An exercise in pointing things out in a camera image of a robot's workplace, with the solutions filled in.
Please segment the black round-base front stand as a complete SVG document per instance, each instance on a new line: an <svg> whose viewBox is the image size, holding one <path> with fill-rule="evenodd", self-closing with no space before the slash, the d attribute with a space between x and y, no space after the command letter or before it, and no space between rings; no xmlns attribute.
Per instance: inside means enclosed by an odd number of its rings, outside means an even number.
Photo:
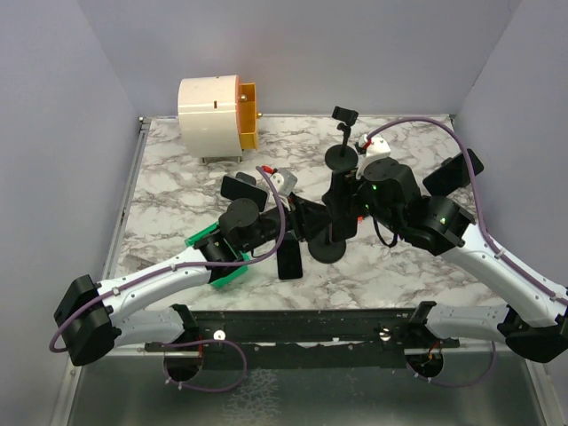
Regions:
<svg viewBox="0 0 568 426"><path fill-rule="evenodd" d="M311 256L323 264L333 264L340 260L346 251L346 240L342 226L333 222L313 239L308 241Z"/></svg>

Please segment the black phone with silver edge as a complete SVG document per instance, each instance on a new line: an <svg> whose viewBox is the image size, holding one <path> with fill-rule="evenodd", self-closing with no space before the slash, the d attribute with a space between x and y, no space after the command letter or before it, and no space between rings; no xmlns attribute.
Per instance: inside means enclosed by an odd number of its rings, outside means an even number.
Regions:
<svg viewBox="0 0 568 426"><path fill-rule="evenodd" d="M280 280L298 280L304 275L299 242L285 238L277 250L277 268Z"/></svg>

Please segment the tall black phone stand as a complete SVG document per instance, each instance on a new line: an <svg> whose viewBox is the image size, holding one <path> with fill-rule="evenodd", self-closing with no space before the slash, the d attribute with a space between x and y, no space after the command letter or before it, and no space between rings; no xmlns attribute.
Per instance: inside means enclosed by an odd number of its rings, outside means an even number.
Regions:
<svg viewBox="0 0 568 426"><path fill-rule="evenodd" d="M343 133L340 145L331 146L325 154L325 164L332 171L353 170L357 167L359 157L357 152L348 146L351 137L351 127L355 124L359 113L355 110L336 106L332 117L339 123L337 129Z"/></svg>

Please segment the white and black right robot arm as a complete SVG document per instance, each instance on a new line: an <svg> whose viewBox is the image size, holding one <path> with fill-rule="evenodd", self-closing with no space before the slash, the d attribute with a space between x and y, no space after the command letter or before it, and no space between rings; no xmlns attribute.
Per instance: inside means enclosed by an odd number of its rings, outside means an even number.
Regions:
<svg viewBox="0 0 568 426"><path fill-rule="evenodd" d="M466 209L443 196L423 195L408 166L385 158L368 164L361 174L335 171L322 200L332 217L334 239L349 239L359 217L370 216L400 240L461 267L505 302L478 307L422 303L415 311L419 319L407 326L414 345L427 347L438 338L495 341L540 363L566 351L567 289L532 285L492 250Z"/></svg>

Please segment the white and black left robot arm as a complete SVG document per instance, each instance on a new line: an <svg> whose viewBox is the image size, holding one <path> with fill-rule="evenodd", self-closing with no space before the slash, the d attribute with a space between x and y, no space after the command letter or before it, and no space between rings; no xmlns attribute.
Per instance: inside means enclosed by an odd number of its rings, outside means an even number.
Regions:
<svg viewBox="0 0 568 426"><path fill-rule="evenodd" d="M260 212L250 199L233 201L216 225L174 257L118 279L72 281L54 312L56 339L76 367L89 365L113 348L134 343L170 343L186 350L196 329L186 308L163 312L149 305L179 291L212 284L250 265L245 255L273 241L279 249L292 232L309 241L331 222L327 208L296 197L288 207Z"/></svg>

